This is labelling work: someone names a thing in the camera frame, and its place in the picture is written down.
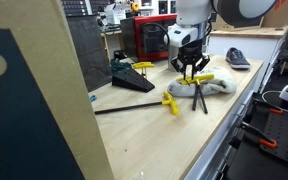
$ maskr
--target sneaker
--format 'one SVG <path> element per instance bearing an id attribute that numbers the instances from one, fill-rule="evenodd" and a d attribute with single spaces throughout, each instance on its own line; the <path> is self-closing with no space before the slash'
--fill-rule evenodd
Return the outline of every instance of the sneaker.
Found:
<path id="1" fill-rule="evenodd" d="M 243 53 L 236 48 L 230 48 L 227 51 L 226 61 L 231 64 L 233 69 L 249 69 L 251 67 L 246 61 Z"/>

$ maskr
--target black triangular object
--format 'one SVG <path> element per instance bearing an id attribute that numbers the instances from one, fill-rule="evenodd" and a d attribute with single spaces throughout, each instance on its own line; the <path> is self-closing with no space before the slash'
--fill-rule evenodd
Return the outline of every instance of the black triangular object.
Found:
<path id="1" fill-rule="evenodd" d="M 114 74 L 112 85 L 143 92 L 149 92 L 155 88 L 151 82 L 132 68 Z"/>

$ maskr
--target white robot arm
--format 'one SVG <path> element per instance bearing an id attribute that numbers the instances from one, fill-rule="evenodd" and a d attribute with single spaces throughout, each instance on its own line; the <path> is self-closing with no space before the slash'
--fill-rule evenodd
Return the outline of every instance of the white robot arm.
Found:
<path id="1" fill-rule="evenodd" d="M 169 30 L 169 44 L 179 48 L 177 59 L 172 64 L 184 74 L 187 65 L 192 65 L 192 76 L 207 64 L 203 58 L 201 66 L 196 65 L 203 57 L 202 41 L 211 9 L 228 24 L 258 20 L 265 15 L 278 0 L 176 0 L 176 24 Z"/>

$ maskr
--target wooden table surface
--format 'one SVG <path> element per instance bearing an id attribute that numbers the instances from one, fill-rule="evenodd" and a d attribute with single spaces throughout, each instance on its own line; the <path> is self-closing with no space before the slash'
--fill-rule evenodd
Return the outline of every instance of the wooden table surface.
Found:
<path id="1" fill-rule="evenodd" d="M 235 71 L 224 57 L 211 56 L 206 68 L 230 70 L 237 91 L 205 97 L 207 115 L 200 104 L 196 111 L 191 110 L 192 98 L 180 97 L 174 97 L 178 115 L 173 115 L 168 105 L 96 115 L 115 179 L 184 178 L 262 65 L 261 61 L 248 61 L 250 70 Z M 169 71 L 167 61 L 153 63 L 156 67 L 147 69 L 147 74 L 155 89 L 143 93 L 108 84 L 89 93 L 97 96 L 92 102 L 94 111 L 164 100 L 169 83 L 181 75 Z"/>
<path id="2" fill-rule="evenodd" d="M 264 27 L 257 29 L 246 29 L 238 31 L 217 30 L 210 33 L 210 36 L 223 37 L 249 37 L 249 38 L 272 38 L 279 39 L 288 31 L 288 26 L 281 28 Z"/>

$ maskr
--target white cloth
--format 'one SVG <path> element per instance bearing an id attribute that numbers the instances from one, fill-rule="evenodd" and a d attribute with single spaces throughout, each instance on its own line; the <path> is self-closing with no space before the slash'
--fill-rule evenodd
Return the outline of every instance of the white cloth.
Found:
<path id="1" fill-rule="evenodd" d="M 216 93 L 233 93 L 236 91 L 236 82 L 229 71 L 222 67 L 212 67 L 198 72 L 196 75 L 214 74 L 214 79 L 201 81 L 203 95 Z M 172 96 L 192 97 L 195 93 L 195 84 L 182 85 L 177 81 L 172 81 L 167 90 Z"/>

